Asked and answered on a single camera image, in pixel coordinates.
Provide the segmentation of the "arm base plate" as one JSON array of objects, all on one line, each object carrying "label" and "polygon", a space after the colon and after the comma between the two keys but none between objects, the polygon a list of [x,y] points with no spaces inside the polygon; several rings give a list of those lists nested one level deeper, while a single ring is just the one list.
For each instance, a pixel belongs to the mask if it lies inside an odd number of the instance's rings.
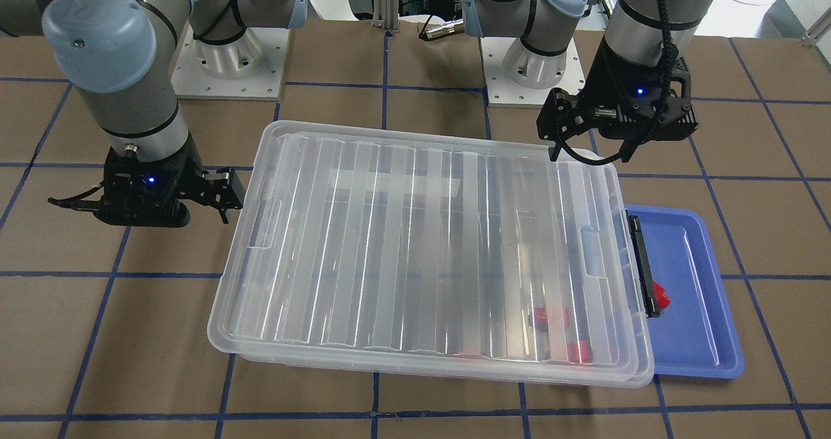
[{"label": "arm base plate", "polygon": [[530,52],[517,38],[480,38],[488,105],[497,108],[541,108],[552,89],[578,95],[584,69],[574,40],[552,57]]},{"label": "arm base plate", "polygon": [[171,83],[179,99],[278,101],[291,31],[252,28],[226,45],[185,34]]}]

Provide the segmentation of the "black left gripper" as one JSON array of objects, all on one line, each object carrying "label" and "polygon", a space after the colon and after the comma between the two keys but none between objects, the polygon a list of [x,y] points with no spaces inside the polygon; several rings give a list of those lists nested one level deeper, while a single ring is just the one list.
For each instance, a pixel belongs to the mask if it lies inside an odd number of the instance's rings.
[{"label": "black left gripper", "polygon": [[[675,65],[665,110],[658,116],[657,128],[645,141],[681,141],[699,126],[691,104],[691,76],[685,60],[673,49]],[[564,138],[598,129],[605,139],[637,140],[652,123],[662,102],[661,66],[631,63],[612,51],[603,40],[578,95],[553,88],[538,114],[538,137],[549,141],[549,160],[556,162],[561,144],[554,140],[555,129],[565,129]]]}]

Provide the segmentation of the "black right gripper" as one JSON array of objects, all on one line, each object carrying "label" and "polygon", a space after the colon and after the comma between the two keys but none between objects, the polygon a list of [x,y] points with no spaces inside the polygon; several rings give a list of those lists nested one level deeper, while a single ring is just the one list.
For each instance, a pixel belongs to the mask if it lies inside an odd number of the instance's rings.
[{"label": "black right gripper", "polygon": [[192,137],[163,160],[142,162],[136,147],[110,149],[102,181],[86,192],[49,202],[92,213],[103,223],[146,228],[183,228],[190,222],[190,200],[219,211],[224,224],[243,208],[244,187],[232,167],[204,169]]}]

